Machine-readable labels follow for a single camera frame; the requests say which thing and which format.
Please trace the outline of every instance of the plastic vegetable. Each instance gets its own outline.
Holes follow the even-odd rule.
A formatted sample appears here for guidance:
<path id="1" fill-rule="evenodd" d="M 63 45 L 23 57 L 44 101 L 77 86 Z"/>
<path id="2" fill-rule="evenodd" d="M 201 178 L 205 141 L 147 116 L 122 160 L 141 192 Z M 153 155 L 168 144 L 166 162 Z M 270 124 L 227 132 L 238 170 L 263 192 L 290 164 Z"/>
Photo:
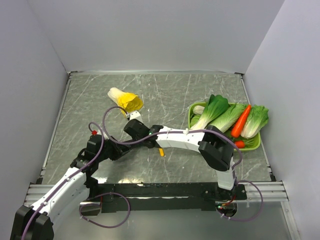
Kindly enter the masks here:
<path id="1" fill-rule="evenodd" d="M 116 87 L 110 88 L 108 96 L 118 106 L 123 107 L 128 113 L 139 110 L 144 105 L 142 100 L 134 93 L 124 92 Z"/>
<path id="2" fill-rule="evenodd" d="M 198 122 L 199 118 L 200 118 L 200 115 L 195 115 L 193 118 L 191 118 L 190 127 L 195 125 Z"/>
<path id="3" fill-rule="evenodd" d="M 240 141 L 235 141 L 234 144 L 239 148 L 239 149 L 244 149 L 246 144 L 244 141 L 240 140 Z"/>
<path id="4" fill-rule="evenodd" d="M 246 109 L 244 110 L 244 112 L 241 114 L 241 116 L 239 117 L 238 121 L 236 121 L 233 129 L 231 130 L 231 136 L 234 138 L 237 138 L 240 136 L 242 129 L 244 128 L 244 125 L 247 121 L 247 118 L 249 116 L 251 110 L 251 105 L 249 104 Z"/>
<path id="5" fill-rule="evenodd" d="M 198 122 L 193 125 L 191 130 L 205 129 L 214 119 L 223 114 L 229 107 L 228 99 L 221 95 L 211 95 L 209 101 L 205 104 L 202 115 Z"/>
<path id="6" fill-rule="evenodd" d="M 195 115 L 201 115 L 204 112 L 204 109 L 205 109 L 204 106 L 197 105 L 193 108 L 192 111 Z"/>
<path id="7" fill-rule="evenodd" d="M 217 127 L 221 132 L 224 133 L 237 121 L 246 107 L 246 104 L 234 104 L 229 107 L 223 114 L 213 120 L 209 125 Z"/>
<path id="8" fill-rule="evenodd" d="M 250 138 L 250 139 L 243 139 L 243 140 L 235 141 L 234 144 L 238 148 L 244 149 L 245 147 L 247 147 L 247 148 L 253 147 L 253 145 L 255 144 L 255 141 L 253 138 Z"/>
<path id="9" fill-rule="evenodd" d="M 245 122 L 241 136 L 250 139 L 257 135 L 260 129 L 268 123 L 268 111 L 269 109 L 265 106 L 254 105 Z"/>

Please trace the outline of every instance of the bok choy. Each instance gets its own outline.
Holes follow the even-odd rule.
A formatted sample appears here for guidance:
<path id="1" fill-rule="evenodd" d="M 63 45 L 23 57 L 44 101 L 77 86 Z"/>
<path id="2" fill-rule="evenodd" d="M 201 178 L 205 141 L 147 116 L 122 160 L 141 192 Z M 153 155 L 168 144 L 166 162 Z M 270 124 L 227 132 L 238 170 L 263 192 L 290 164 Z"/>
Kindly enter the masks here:
<path id="1" fill-rule="evenodd" d="M 254 105 L 246 119 L 241 136 L 250 139 L 257 135 L 260 129 L 268 123 L 268 111 L 269 109 L 265 106 Z"/>
<path id="2" fill-rule="evenodd" d="M 191 130 L 205 129 L 206 126 L 223 114 L 229 107 L 228 99 L 221 95 L 211 95 L 209 101 L 205 104 L 202 115 Z"/>
<path id="3" fill-rule="evenodd" d="M 234 104 L 230 106 L 227 111 L 213 120 L 209 125 L 215 126 L 217 129 L 224 133 L 237 121 L 246 107 L 247 105 L 245 104 Z"/>

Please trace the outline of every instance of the leafy green vegetable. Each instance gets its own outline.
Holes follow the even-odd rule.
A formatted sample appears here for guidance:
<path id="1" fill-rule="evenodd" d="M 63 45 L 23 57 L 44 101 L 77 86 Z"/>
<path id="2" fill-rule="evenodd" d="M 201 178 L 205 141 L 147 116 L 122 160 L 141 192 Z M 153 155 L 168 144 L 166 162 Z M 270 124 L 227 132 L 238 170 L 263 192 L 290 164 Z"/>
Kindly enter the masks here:
<path id="1" fill-rule="evenodd" d="M 234 104 L 229 107 L 223 114 L 213 120 L 209 125 L 217 127 L 221 132 L 224 133 L 238 120 L 246 107 L 246 104 Z"/>
<path id="2" fill-rule="evenodd" d="M 229 107 L 228 99 L 221 95 L 211 95 L 209 101 L 205 104 L 202 115 L 198 122 L 193 125 L 191 130 L 205 129 L 214 119 L 223 114 Z"/>
<path id="3" fill-rule="evenodd" d="M 255 146 L 255 140 L 253 138 L 249 138 L 249 139 L 242 139 L 242 141 L 245 144 L 245 148 L 252 148 Z"/>
<path id="4" fill-rule="evenodd" d="M 193 125 L 195 125 L 198 122 L 200 116 L 201 115 L 195 115 L 193 118 L 191 118 L 190 127 L 192 127 Z"/>
<path id="5" fill-rule="evenodd" d="M 195 115 L 201 115 L 204 112 L 204 109 L 205 109 L 204 106 L 197 105 L 197 106 L 194 106 L 192 111 Z"/>
<path id="6" fill-rule="evenodd" d="M 260 129 L 268 123 L 268 111 L 265 106 L 254 105 L 242 129 L 241 136 L 250 139 L 257 135 Z"/>

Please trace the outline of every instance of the green tray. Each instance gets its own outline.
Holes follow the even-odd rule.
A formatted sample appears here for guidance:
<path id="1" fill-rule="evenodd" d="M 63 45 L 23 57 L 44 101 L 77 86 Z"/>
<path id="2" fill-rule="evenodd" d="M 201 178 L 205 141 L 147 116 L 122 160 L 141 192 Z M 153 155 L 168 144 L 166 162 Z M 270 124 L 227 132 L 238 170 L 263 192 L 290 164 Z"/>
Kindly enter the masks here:
<path id="1" fill-rule="evenodd" d="M 206 105 L 205 102 L 195 102 L 194 104 L 192 104 L 190 107 L 189 107 L 189 115 L 188 115 L 188 128 L 190 128 L 190 121 L 191 121 L 191 118 L 192 116 L 194 115 L 194 107 L 195 106 L 202 106 L 204 107 Z M 258 132 L 257 135 L 255 135 L 253 137 L 253 141 L 254 141 L 254 146 L 253 147 L 245 147 L 245 148 L 240 148 L 240 150 L 242 152 L 246 152 L 246 151 L 252 151 L 252 150 L 255 150 L 257 149 L 260 144 L 261 144 L 261 136 L 260 136 L 260 132 Z"/>

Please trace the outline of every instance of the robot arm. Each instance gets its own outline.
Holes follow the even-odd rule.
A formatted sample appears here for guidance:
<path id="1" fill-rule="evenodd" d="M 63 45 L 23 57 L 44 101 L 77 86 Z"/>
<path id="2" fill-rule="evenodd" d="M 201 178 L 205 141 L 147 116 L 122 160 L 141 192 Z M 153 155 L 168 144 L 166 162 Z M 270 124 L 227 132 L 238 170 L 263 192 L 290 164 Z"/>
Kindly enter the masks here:
<path id="1" fill-rule="evenodd" d="M 220 132 L 214 127 L 211 130 Z M 234 164 L 234 149 L 223 139 L 210 133 L 188 133 L 188 130 L 185 130 L 184 134 L 170 133 L 182 130 L 172 129 L 162 125 L 153 125 L 151 128 L 148 128 L 142 123 L 141 115 L 137 111 L 130 113 L 130 121 L 124 127 L 124 131 L 132 137 L 132 140 L 127 142 L 141 140 L 153 133 L 163 132 L 163 134 L 150 137 L 134 145 L 121 145 L 107 139 L 104 141 L 102 151 L 95 162 L 68 179 L 71 174 L 78 171 L 97 155 L 102 144 L 102 136 L 92 135 L 87 142 L 86 148 L 81 150 L 77 158 L 72 161 L 70 168 L 61 180 L 31 207 L 22 206 L 19 208 L 15 214 L 10 240 L 21 239 L 27 222 L 41 204 L 44 204 L 44 207 L 33 219 L 25 239 L 52 240 L 54 238 L 54 232 L 63 220 L 78 207 L 81 202 L 85 201 L 88 197 L 97 195 L 98 181 L 91 176 L 98 169 L 99 163 L 106 159 L 115 161 L 128 153 L 132 148 L 142 146 L 148 148 L 172 147 L 199 152 L 208 165 L 215 169 L 218 177 L 218 186 L 228 191 L 234 188 L 235 173 L 232 168 Z M 67 179 L 67 182 L 56 191 L 65 179 Z M 54 191 L 56 191 L 56 193 L 52 198 L 48 202 L 44 202 Z"/>

